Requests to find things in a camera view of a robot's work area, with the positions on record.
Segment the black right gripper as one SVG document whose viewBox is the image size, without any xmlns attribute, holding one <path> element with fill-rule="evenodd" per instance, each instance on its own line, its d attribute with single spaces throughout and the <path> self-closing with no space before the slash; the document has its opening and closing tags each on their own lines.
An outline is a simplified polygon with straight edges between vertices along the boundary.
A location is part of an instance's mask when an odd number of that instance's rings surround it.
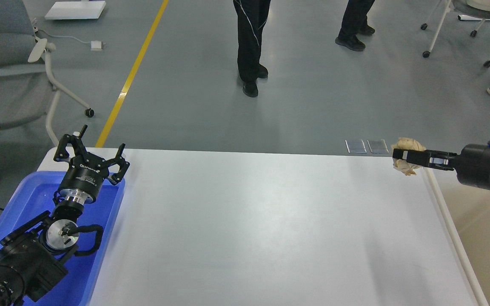
<svg viewBox="0 0 490 306">
<path fill-rule="evenodd" d="M 457 179 L 461 184 L 490 190 L 490 147 L 487 145 L 469 144 L 464 147 L 456 159 L 457 153 L 438 150 L 411 150 L 395 148 L 393 159 L 403 159 L 409 164 L 457 172 Z"/>
</svg>

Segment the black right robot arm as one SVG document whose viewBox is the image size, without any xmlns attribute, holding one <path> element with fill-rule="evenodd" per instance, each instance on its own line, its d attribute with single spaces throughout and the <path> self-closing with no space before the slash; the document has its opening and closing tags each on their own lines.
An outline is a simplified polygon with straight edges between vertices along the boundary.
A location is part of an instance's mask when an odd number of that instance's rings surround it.
<svg viewBox="0 0 490 306">
<path fill-rule="evenodd" d="M 455 171 L 464 185 L 490 190 L 490 141 L 466 145 L 460 153 L 428 150 L 411 138 L 400 138 L 392 147 L 393 167 L 406 176 L 418 168 Z"/>
</svg>

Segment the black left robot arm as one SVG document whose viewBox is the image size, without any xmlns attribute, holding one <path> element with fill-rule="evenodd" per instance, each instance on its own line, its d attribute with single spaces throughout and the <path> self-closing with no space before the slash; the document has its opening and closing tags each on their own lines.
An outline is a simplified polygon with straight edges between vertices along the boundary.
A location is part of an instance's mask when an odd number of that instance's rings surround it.
<svg viewBox="0 0 490 306">
<path fill-rule="evenodd" d="M 84 207 L 97 201 L 103 182 L 123 181 L 130 163 L 121 144 L 112 159 L 87 151 L 82 142 L 87 130 L 64 134 L 54 153 L 55 162 L 68 170 L 53 194 L 55 208 L 44 211 L 0 240 L 0 306 L 21 306 L 24 298 L 37 301 L 68 274 L 72 256 L 89 256 L 103 241 L 98 224 L 78 225 Z"/>
</svg>

